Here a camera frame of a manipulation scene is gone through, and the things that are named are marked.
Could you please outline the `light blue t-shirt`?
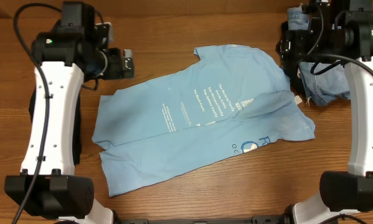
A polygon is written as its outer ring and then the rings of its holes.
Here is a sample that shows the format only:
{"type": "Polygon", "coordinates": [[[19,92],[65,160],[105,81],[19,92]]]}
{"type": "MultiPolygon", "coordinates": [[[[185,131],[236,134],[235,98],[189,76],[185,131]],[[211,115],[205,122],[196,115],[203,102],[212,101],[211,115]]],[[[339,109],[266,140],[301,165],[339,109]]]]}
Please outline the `light blue t-shirt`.
{"type": "Polygon", "coordinates": [[[100,98],[93,142],[110,196],[154,185],[279,139],[306,141],[315,126],[264,51],[197,47],[199,61],[100,98]]]}

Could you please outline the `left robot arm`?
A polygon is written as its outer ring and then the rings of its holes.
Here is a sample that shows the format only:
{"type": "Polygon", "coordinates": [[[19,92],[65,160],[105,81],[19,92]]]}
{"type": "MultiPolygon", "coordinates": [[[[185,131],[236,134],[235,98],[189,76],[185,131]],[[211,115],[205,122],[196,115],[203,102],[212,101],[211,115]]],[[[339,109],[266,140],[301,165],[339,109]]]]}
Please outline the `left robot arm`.
{"type": "Polygon", "coordinates": [[[74,174],[74,144],[83,84],[131,78],[131,50],[109,48],[100,25],[91,34],[40,33],[27,52],[35,64],[32,131],[20,173],[5,179],[6,194],[19,212],[57,223],[118,223],[116,212],[95,199],[92,180],[74,174]]]}

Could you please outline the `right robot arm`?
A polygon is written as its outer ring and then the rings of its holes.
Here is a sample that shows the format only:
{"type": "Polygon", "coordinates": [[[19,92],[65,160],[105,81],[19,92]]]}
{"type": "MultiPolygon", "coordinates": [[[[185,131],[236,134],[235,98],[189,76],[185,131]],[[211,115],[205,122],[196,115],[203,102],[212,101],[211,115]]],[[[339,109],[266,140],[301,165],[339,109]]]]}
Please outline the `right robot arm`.
{"type": "Polygon", "coordinates": [[[348,170],[326,171],[319,192],[290,205],[280,223],[336,223],[373,210],[373,9],[311,3],[288,10],[276,50],[295,90],[322,96],[317,78],[341,65],[349,86],[352,147],[348,170]]]}

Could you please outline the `black garment under shorts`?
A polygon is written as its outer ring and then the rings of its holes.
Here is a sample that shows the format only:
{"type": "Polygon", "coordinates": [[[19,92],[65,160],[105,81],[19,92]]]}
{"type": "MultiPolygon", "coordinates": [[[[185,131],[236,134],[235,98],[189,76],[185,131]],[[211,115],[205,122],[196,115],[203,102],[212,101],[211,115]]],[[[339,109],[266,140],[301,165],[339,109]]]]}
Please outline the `black garment under shorts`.
{"type": "Polygon", "coordinates": [[[276,44],[276,52],[280,57],[281,68],[290,79],[290,85],[299,95],[305,95],[302,78],[298,77],[301,47],[298,46],[297,30],[290,30],[288,21],[281,24],[281,38],[276,44]]]}

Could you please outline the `blue denim shorts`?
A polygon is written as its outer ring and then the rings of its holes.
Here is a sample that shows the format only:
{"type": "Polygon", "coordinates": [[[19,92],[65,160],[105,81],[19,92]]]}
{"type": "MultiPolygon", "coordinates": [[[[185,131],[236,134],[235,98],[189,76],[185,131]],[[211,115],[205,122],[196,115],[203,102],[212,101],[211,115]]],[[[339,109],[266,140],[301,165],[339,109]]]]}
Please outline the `blue denim shorts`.
{"type": "MultiPolygon", "coordinates": [[[[287,9],[289,30],[308,30],[309,19],[300,7],[287,9]]],[[[314,63],[301,62],[298,75],[302,79],[305,95],[318,106],[327,106],[330,102],[342,98],[349,100],[351,94],[344,74],[344,67],[337,65],[329,71],[314,76],[310,73],[314,63]]]]}

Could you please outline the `black garment on left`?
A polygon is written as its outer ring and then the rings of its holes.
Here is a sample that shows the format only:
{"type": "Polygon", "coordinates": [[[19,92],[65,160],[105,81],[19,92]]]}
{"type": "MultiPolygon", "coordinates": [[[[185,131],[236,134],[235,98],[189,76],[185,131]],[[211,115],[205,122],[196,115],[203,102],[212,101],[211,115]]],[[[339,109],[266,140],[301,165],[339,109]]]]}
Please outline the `black garment on left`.
{"type": "MultiPolygon", "coordinates": [[[[30,102],[29,102],[29,114],[30,114],[31,122],[33,122],[33,115],[34,115],[34,108],[35,108],[35,96],[36,96],[36,89],[34,89],[31,95],[31,98],[30,98],[30,102]]],[[[82,152],[82,144],[81,144],[80,136],[81,136],[81,112],[80,112],[80,95],[78,95],[76,109],[75,109],[73,138],[72,138],[72,155],[73,155],[73,163],[75,166],[80,163],[80,155],[82,152]]]]}

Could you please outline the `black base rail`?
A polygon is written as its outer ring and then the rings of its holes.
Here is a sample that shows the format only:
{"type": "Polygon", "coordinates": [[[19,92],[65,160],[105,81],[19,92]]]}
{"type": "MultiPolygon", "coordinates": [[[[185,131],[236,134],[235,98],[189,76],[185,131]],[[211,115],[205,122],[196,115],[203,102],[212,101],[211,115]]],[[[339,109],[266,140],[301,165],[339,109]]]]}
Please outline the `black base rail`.
{"type": "Polygon", "coordinates": [[[148,220],[118,219],[119,224],[292,224],[294,221],[286,215],[254,215],[252,218],[215,218],[215,219],[183,219],[183,220],[148,220]]]}

